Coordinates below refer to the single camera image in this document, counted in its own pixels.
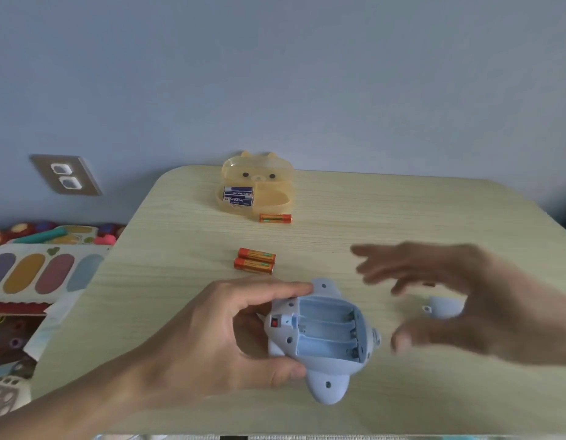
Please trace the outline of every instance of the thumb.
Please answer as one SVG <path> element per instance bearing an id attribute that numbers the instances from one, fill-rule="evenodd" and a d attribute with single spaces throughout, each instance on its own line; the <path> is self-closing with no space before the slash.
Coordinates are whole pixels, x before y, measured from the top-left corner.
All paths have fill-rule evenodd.
<path id="1" fill-rule="evenodd" d="M 276 388 L 291 380 L 305 377 L 305 366 L 293 358 L 245 358 L 238 368 L 241 389 Z"/>
<path id="2" fill-rule="evenodd" d="M 478 321 L 458 316 L 446 320 L 419 317 L 397 327 L 391 337 L 391 348 L 397 354 L 411 346 L 442 344 L 478 354 L 487 353 L 487 342 Z"/>

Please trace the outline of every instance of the blue wall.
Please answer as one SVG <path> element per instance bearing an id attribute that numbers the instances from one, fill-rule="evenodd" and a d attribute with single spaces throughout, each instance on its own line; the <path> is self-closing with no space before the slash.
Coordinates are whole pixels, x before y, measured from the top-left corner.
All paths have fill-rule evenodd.
<path id="1" fill-rule="evenodd" d="M 564 219 L 566 0 L 0 0 L 0 225 L 127 221 L 242 149 L 489 178 Z M 37 152 L 105 194 L 52 193 Z"/>

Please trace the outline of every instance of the electrical outlet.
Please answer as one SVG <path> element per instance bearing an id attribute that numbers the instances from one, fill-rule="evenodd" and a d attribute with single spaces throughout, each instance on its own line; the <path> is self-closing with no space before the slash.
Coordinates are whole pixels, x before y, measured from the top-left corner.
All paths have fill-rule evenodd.
<path id="1" fill-rule="evenodd" d="M 32 154 L 30 160 L 55 193 L 85 196 L 102 194 L 85 162 L 79 156 Z"/>

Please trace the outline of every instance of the light wood grain surface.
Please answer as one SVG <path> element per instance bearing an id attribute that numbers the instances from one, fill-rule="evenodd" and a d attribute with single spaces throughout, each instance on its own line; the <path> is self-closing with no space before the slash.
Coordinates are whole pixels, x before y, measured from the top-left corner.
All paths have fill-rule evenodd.
<path id="1" fill-rule="evenodd" d="M 111 432 L 187 434 L 566 433 L 566 369 L 530 368 L 448 348 L 390 354 L 388 340 L 424 297 L 363 285 L 358 242 L 475 242 L 566 291 L 566 231 L 514 191 L 489 181 L 296 173 L 292 225 L 217 209 L 220 168 L 162 176 L 38 364 L 34 397 L 137 346 L 208 282 L 238 277 L 239 247 L 277 254 L 285 280 L 329 277 L 383 336 L 344 399 L 316 403 L 303 382 L 137 414 Z"/>

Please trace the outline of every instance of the bear-shaped box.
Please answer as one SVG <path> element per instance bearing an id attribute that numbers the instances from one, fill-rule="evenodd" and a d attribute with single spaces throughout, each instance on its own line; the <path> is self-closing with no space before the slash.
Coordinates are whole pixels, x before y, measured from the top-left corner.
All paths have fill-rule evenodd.
<path id="1" fill-rule="evenodd" d="M 224 162 L 222 182 L 216 190 L 219 207 L 228 213 L 258 216 L 290 213 L 295 199 L 293 166 L 275 153 L 253 155 L 243 151 Z M 252 200 L 237 205 L 224 200 L 224 187 L 252 187 Z"/>

